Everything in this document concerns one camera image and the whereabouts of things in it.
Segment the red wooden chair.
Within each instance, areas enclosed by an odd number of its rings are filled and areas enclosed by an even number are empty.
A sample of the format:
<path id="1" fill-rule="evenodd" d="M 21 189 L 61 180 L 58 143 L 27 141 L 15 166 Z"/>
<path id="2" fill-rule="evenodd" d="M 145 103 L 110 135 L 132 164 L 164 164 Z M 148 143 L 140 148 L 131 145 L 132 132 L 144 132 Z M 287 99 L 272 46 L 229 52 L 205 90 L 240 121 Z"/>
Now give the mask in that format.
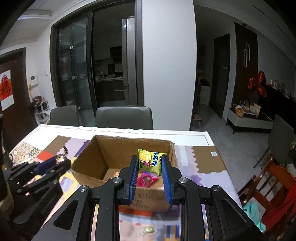
<path id="1" fill-rule="evenodd" d="M 271 155 L 259 176 L 238 191 L 242 206 L 254 198 L 265 213 L 261 218 L 267 233 L 281 232 L 295 218 L 295 177 L 287 168 L 274 163 Z"/>

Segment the grey chair left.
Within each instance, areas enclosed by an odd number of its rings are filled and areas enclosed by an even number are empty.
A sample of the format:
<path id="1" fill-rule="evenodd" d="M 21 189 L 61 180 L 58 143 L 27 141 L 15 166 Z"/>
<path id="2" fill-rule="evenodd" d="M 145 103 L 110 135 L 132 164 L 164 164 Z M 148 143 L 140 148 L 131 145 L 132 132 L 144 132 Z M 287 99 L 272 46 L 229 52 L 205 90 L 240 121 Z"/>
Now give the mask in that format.
<path id="1" fill-rule="evenodd" d="M 50 125 L 79 126 L 77 106 L 68 105 L 52 109 L 50 112 Z"/>

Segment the grey chair right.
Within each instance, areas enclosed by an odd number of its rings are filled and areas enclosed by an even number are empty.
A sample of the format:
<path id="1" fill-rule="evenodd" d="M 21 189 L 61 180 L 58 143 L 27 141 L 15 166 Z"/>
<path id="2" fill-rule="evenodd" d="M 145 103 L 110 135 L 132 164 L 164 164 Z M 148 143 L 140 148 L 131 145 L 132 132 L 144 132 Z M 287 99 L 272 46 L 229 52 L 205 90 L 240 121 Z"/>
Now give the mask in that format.
<path id="1" fill-rule="evenodd" d="M 104 106 L 96 111 L 95 127 L 153 130 L 152 111 L 147 106 Z"/>

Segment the red heart balloons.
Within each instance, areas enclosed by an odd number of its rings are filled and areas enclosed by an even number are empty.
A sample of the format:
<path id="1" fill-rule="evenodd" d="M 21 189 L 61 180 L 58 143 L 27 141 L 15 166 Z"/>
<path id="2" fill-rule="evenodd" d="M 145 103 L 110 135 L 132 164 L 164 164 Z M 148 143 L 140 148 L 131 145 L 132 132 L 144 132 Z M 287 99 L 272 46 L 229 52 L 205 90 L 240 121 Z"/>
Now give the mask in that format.
<path id="1" fill-rule="evenodd" d="M 266 84 L 266 76 L 263 71 L 260 71 L 257 77 L 248 78 L 247 87 L 248 89 L 253 89 L 256 87 L 258 93 L 263 97 L 267 97 L 266 89 L 264 85 Z"/>

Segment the patterned floral placemat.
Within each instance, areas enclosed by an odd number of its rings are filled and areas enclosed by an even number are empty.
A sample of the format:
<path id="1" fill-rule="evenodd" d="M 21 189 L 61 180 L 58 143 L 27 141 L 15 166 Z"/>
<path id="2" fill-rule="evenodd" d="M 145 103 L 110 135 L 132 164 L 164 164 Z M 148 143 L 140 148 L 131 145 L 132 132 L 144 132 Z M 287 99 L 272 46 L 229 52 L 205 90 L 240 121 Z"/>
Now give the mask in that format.
<path id="1" fill-rule="evenodd" d="M 34 162 L 41 152 L 42 150 L 29 145 L 26 142 L 21 142 L 13 148 L 10 152 L 10 156 L 12 157 L 12 163 L 15 166 L 23 162 L 28 162 L 29 164 Z"/>

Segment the white shoe rack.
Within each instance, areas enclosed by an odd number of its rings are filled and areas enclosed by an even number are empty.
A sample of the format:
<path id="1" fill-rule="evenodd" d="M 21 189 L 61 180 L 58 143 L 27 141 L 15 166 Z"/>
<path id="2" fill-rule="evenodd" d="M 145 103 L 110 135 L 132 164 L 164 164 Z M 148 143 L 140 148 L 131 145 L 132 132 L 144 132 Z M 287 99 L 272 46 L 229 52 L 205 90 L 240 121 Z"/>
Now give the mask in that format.
<path id="1" fill-rule="evenodd" d="M 46 125 L 50 122 L 49 104 L 42 96 L 33 97 L 29 109 L 34 115 L 37 125 Z"/>

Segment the red fu door poster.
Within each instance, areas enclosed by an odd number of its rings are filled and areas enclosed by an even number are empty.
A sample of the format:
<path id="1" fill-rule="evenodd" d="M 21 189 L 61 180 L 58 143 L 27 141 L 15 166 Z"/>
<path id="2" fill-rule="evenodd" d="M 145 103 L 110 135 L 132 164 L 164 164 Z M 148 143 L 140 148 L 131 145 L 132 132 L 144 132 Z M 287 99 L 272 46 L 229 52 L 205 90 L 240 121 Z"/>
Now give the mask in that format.
<path id="1" fill-rule="evenodd" d="M 13 88 L 11 83 L 11 71 L 7 70 L 0 74 L 0 100 L 1 109 L 5 111 L 7 108 L 12 106 L 14 101 Z"/>

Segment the pink snack packet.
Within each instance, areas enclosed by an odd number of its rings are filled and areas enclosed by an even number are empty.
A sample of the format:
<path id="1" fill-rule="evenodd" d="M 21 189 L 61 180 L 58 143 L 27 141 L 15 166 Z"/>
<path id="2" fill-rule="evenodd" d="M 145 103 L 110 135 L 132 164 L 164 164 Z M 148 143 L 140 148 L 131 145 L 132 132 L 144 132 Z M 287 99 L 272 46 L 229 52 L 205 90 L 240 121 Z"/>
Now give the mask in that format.
<path id="1" fill-rule="evenodd" d="M 137 179 L 137 187 L 150 188 L 158 180 L 158 175 L 144 171 Z"/>

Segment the colourful patchwork tablecloth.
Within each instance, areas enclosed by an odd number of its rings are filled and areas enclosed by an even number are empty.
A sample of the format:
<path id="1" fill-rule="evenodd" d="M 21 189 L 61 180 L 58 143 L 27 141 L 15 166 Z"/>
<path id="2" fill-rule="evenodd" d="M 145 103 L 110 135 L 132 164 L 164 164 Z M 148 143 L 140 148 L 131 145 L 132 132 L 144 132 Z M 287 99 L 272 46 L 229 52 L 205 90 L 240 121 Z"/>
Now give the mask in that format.
<path id="1" fill-rule="evenodd" d="M 138 149 L 168 153 L 173 166 L 183 176 L 196 184 L 211 187 L 220 185 L 235 201 L 238 201 L 228 171 L 214 146 L 181 145 L 167 140 L 94 136 L 91 140 L 57 136 L 34 162 L 42 162 L 68 149 L 67 157 L 72 168 L 61 178 L 63 196 L 57 202 L 58 209 L 82 184 L 96 187 L 106 182 L 105 175 L 120 171 L 130 163 Z M 137 188 L 130 206 L 119 208 L 119 230 L 121 240 L 179 240 L 181 232 L 181 208 L 169 206 L 162 180 L 150 188 Z M 154 226 L 158 233 L 142 236 L 146 226 Z"/>

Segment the dark sliding glass door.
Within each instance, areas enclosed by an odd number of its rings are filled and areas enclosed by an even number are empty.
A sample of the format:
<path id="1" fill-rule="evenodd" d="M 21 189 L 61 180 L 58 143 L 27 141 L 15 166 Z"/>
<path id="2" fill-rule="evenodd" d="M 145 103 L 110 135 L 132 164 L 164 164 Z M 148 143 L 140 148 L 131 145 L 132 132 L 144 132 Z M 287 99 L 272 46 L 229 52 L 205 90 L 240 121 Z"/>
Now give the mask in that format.
<path id="1" fill-rule="evenodd" d="M 103 106 L 144 104 L 141 1 L 96 1 L 53 24 L 50 66 L 56 105 L 94 126 Z"/>

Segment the light green wrapped candy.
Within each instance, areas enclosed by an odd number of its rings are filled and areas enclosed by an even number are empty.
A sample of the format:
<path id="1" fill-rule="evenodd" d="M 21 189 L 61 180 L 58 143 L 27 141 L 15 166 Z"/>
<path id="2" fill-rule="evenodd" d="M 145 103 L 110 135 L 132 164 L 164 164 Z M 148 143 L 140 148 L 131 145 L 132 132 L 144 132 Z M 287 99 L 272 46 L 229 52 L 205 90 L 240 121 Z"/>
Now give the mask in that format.
<path id="1" fill-rule="evenodd" d="M 146 226 L 140 233 L 142 236 L 158 233 L 159 229 L 154 226 Z"/>

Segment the dark grey side chair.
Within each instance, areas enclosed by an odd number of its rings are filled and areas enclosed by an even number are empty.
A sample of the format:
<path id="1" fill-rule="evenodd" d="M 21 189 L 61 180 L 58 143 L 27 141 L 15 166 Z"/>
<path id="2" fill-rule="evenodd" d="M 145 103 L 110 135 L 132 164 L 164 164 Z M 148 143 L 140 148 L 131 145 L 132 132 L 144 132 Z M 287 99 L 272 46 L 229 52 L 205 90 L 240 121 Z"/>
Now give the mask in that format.
<path id="1" fill-rule="evenodd" d="M 279 115 L 275 116 L 273 128 L 268 136 L 268 147 L 264 154 L 254 165 L 254 168 L 262 161 L 268 151 L 271 151 L 275 159 L 280 164 L 290 164 L 292 159 L 289 157 L 290 147 L 292 146 L 292 140 L 294 138 L 293 128 L 286 123 Z"/>

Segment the twisted foil candy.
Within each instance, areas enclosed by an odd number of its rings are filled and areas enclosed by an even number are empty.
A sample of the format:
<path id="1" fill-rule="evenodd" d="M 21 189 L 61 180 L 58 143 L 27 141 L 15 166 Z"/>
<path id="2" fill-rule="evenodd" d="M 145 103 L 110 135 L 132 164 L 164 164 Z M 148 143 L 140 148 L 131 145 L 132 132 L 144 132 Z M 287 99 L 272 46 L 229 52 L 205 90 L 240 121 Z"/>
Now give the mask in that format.
<path id="1" fill-rule="evenodd" d="M 57 158 L 56 158 L 57 163 L 60 163 L 60 162 L 63 162 L 65 160 L 67 160 L 68 153 L 69 153 L 68 149 L 65 146 L 63 146 L 62 149 L 61 149 L 61 153 L 59 153 L 57 155 Z"/>

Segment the green durian candy packet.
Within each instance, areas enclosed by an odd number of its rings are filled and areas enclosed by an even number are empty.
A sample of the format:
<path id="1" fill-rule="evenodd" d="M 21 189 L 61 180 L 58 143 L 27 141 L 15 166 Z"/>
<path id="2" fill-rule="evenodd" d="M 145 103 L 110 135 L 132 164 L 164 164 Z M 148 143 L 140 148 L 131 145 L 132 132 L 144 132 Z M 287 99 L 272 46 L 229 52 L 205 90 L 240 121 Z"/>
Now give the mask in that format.
<path id="1" fill-rule="evenodd" d="M 161 176 L 162 173 L 162 156 L 168 153 L 150 152 L 138 149 L 139 170 Z"/>

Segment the white low side table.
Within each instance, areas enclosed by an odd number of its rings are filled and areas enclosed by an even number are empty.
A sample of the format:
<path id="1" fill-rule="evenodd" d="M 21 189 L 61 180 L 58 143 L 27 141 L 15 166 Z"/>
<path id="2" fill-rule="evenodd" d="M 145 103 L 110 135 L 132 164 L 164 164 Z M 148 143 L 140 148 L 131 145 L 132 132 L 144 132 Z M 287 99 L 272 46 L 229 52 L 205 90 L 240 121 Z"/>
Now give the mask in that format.
<path id="1" fill-rule="evenodd" d="M 243 114 L 238 116 L 234 108 L 229 109 L 226 126 L 232 128 L 233 134 L 235 132 L 257 132 L 270 133 L 273 128 L 273 121 L 260 120 L 254 115 Z"/>

